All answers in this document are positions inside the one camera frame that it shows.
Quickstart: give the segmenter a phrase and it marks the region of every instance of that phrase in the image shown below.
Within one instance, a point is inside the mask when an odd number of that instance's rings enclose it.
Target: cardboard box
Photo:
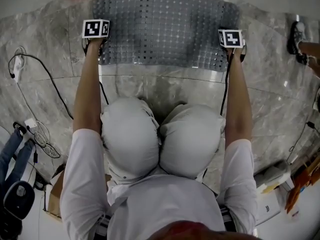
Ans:
[[[61,192],[63,188],[63,183],[64,183],[64,175],[65,171],[63,170],[58,176],[58,179],[56,183],[54,184],[50,194],[47,191],[47,186],[45,189],[45,199],[49,198],[48,202],[48,207],[46,207],[46,200],[44,200],[44,211],[50,215],[51,217],[55,218],[56,220],[61,222],[61,213],[60,213],[60,197],[61,197]],[[107,182],[111,180],[111,176],[108,174],[105,174],[105,185],[106,185],[106,190],[108,191],[108,185]]]

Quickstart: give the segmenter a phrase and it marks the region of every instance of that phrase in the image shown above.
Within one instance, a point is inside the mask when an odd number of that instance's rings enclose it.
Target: person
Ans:
[[[16,150],[18,149],[20,143],[23,140],[23,136],[27,133],[26,128],[17,122],[13,123],[14,132],[11,134],[9,140],[4,145],[3,150],[0,153],[0,192],[1,200],[5,198],[7,191],[15,183],[21,180],[23,176],[28,160],[32,153],[34,147],[34,142],[29,139],[24,143],[22,149],[20,149],[12,172],[7,177],[7,172],[9,168],[9,163]]]
[[[101,43],[93,39],[88,46],[74,102],[60,197],[70,239],[94,239],[110,217],[109,240],[256,239],[250,235],[258,209],[253,122],[241,49],[235,50],[230,66],[225,155],[216,199],[201,182],[219,145],[219,117],[206,105],[181,104],[159,127],[147,103],[135,97],[117,99],[100,115]],[[103,142],[111,175],[108,192]],[[226,231],[219,205],[229,210],[236,232]]]
[[[295,21],[290,30],[287,42],[287,51],[295,55],[296,61],[300,64],[309,66],[314,74],[320,78],[320,43],[308,42],[306,38],[305,24]]]

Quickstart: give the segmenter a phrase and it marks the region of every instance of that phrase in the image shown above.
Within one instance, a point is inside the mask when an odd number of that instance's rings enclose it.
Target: blue jeans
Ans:
[[[14,129],[14,132],[11,134],[9,140],[5,144],[3,150],[1,151],[1,154],[0,154],[0,192],[2,197],[1,199],[5,197],[5,194],[8,191],[8,189],[15,182],[21,180],[21,177],[25,172],[28,160],[30,158],[32,149],[35,145],[33,141],[30,139],[24,144],[24,147],[18,153],[12,172],[10,173],[9,177],[6,179],[10,160],[13,157],[15,151],[19,147],[22,140],[23,140],[23,137],[21,136],[20,131],[18,129]]]

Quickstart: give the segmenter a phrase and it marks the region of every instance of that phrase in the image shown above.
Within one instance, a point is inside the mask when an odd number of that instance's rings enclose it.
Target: white shirt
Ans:
[[[73,134],[60,198],[63,225],[71,240],[90,239],[97,220],[110,210],[103,159],[98,133],[81,129]],[[145,240],[169,223],[181,220],[225,231],[218,202],[230,209],[238,232],[251,234],[257,214],[253,164],[250,141],[231,143],[225,151],[217,200],[205,185],[165,174],[148,176],[119,191],[113,189],[113,194],[124,201],[116,206],[107,238]]]

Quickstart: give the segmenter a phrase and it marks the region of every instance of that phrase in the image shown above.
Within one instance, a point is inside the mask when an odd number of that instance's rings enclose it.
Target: perforated mesh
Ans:
[[[239,9],[221,0],[94,0],[93,17],[111,21],[102,65],[135,63],[222,72],[218,29],[237,29]]]

